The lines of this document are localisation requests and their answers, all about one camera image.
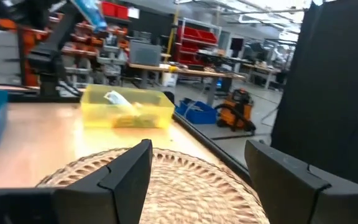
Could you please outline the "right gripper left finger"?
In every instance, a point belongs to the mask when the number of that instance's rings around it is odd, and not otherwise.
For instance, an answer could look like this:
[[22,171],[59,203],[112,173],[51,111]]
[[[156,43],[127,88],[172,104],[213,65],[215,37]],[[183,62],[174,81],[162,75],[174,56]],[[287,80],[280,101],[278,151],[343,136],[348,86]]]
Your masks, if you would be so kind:
[[143,139],[121,156],[56,190],[55,223],[138,224],[150,182],[152,141]]

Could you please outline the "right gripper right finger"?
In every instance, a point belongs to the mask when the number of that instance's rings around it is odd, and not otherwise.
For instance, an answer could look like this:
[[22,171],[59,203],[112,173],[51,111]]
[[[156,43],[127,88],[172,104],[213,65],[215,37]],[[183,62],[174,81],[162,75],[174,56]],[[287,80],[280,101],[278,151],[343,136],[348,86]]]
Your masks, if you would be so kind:
[[270,223],[358,224],[357,183],[255,140],[244,157]]

